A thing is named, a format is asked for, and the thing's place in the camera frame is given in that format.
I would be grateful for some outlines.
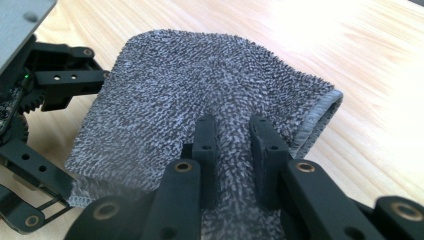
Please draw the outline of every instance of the light wood surface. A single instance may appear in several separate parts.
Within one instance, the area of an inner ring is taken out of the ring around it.
[[[401,0],[59,0],[36,34],[42,42],[90,47],[110,70],[130,37],[152,29],[239,35],[335,84],[344,102],[307,159],[367,205],[382,195],[424,205],[423,7]],[[63,167],[94,99],[27,115],[29,145]],[[31,203],[46,200],[5,169],[0,174],[1,184]],[[27,236],[0,222],[0,239],[63,239],[80,212]]]

